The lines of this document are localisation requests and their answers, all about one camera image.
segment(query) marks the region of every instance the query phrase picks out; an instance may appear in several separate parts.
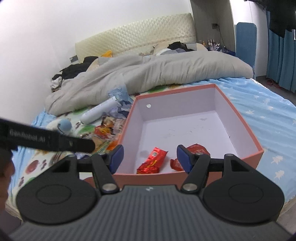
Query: floor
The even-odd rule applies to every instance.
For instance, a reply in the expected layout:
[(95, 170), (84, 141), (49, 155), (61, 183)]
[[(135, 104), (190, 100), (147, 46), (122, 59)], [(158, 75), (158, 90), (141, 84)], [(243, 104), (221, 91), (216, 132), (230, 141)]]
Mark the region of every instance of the floor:
[(296, 233), (296, 204), (293, 204), (288, 211), (279, 216), (277, 223), (291, 234)]
[(259, 77), (256, 77), (256, 80), (258, 82), (260, 82), (261, 84), (263, 84), (268, 89), (270, 89), (272, 92), (282, 96), (285, 99), (288, 99), (296, 106), (296, 94), (295, 93), (288, 91), (284, 88), (281, 88), (277, 84), (273, 84), (271, 87), (269, 87), (267, 85), (267, 81), (266, 81), (265, 77), (266, 76), (259, 76)]

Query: quilted headboard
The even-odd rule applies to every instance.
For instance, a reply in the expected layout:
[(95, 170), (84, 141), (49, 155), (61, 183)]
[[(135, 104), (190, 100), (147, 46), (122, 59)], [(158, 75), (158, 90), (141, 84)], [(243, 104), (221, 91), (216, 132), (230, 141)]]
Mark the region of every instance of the quilted headboard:
[(190, 13), (177, 14), (130, 23), (96, 34), (75, 44), (80, 62), (87, 56), (101, 56), (112, 50), (113, 56), (149, 52), (159, 43), (196, 42)]

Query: gray comforter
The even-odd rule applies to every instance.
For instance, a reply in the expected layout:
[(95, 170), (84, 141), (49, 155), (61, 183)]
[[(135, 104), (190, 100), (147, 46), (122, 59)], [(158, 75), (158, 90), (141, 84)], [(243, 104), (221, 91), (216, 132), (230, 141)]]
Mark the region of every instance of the gray comforter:
[(158, 85), (187, 84), (222, 77), (252, 78), (252, 68), (217, 51), (192, 51), (163, 56), (126, 55), (99, 58), (100, 67), (65, 80), (61, 90), (45, 100), (49, 114), (60, 115), (107, 100), (108, 92), (126, 85), (129, 94)]

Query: person's arm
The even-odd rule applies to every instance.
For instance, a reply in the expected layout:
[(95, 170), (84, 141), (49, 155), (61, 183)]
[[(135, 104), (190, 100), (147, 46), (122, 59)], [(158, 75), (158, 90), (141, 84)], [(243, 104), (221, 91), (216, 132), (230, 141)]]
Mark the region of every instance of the person's arm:
[(0, 173), (0, 212), (5, 209), (5, 202), (8, 198), (8, 186), (11, 181), (11, 176), (15, 173), (15, 166), (11, 161), (11, 151), (1, 150), (0, 162), (5, 163), (3, 170)]

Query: open cardboard box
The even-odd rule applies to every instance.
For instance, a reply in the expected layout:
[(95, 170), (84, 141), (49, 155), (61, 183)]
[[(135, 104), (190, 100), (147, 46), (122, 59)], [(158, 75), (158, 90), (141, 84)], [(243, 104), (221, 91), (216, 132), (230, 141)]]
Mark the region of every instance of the open cardboard box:
[[(256, 168), (263, 149), (250, 127), (215, 84), (137, 96), (120, 141), (124, 159), (113, 175), (123, 185), (181, 186), (187, 174), (170, 167), (177, 146), (204, 146), (212, 158), (232, 153)], [(136, 174), (154, 147), (168, 151), (161, 172)], [(210, 173), (208, 183), (221, 177)]]

